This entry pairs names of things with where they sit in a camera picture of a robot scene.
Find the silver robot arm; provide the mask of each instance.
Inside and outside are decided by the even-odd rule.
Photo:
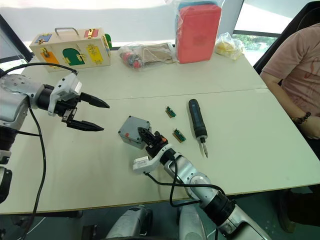
[[[102,131],[103,128],[87,121],[74,120],[80,101],[109,108],[101,99],[81,92],[82,84],[73,72],[60,79],[56,86],[44,85],[31,78],[10,74],[0,75],[0,165],[8,163],[11,146],[27,116],[28,109],[43,109],[50,116],[58,114],[67,127],[82,131]],[[0,166],[0,203],[9,194],[12,171]]]
[[[145,128],[138,128],[142,139],[147,143],[145,148],[153,157],[138,158],[134,161],[136,173],[149,173],[159,164],[164,170],[175,177],[177,166],[177,182],[187,185],[210,185],[209,178],[199,172],[196,167],[181,153],[175,152],[168,140],[155,132],[153,135]],[[220,190],[211,187],[186,187],[187,194],[200,202],[200,207],[217,225],[218,230],[231,240],[271,240],[268,234],[252,220],[237,204],[229,200]]]

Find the black screwdriver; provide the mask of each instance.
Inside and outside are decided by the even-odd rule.
[[[208,137],[206,126],[201,115],[200,106],[197,100],[191,99],[189,101],[189,110],[193,122],[193,130],[196,139],[202,143],[203,151],[208,158],[208,150],[206,147],[206,138]]]

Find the gray box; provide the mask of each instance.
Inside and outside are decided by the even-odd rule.
[[[151,130],[149,121],[134,116],[129,116],[118,131],[118,134],[125,143],[135,146],[139,149],[143,149],[146,143],[142,141],[139,135],[139,127],[148,129],[149,131]]]

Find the black chair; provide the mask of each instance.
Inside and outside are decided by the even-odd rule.
[[[288,26],[283,30],[281,35],[269,47],[264,55],[255,63],[253,68],[260,74],[269,59],[278,49],[278,47],[295,32],[310,27],[311,25],[320,23],[320,1],[312,1],[307,3],[304,8],[292,19]]]

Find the clear plastic bag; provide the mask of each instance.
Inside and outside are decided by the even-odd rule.
[[[177,61],[173,46],[169,42],[161,44],[130,43],[120,47],[118,55],[125,65],[136,70]]]
[[[229,32],[220,34],[219,38],[216,40],[215,52],[232,60],[237,60],[244,54],[244,51],[244,43],[241,40],[232,38]]]
[[[167,0],[174,7],[175,48],[180,63],[212,56],[225,0]]]

